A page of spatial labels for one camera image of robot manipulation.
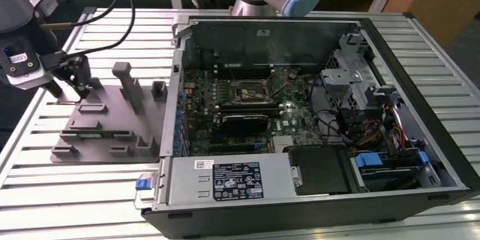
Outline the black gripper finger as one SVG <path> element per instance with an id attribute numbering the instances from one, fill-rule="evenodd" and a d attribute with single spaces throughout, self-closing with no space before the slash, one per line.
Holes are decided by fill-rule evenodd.
<path id="1" fill-rule="evenodd" d="M 44 84 L 44 89 L 52 94 L 53 97 L 61 97 L 62 89 L 54 80 L 50 80 Z"/>
<path id="2" fill-rule="evenodd" d="M 89 91 L 89 83 L 90 83 L 89 77 L 76 76 L 73 78 L 73 89 L 81 99 L 86 98 L 86 96 L 90 92 Z"/>

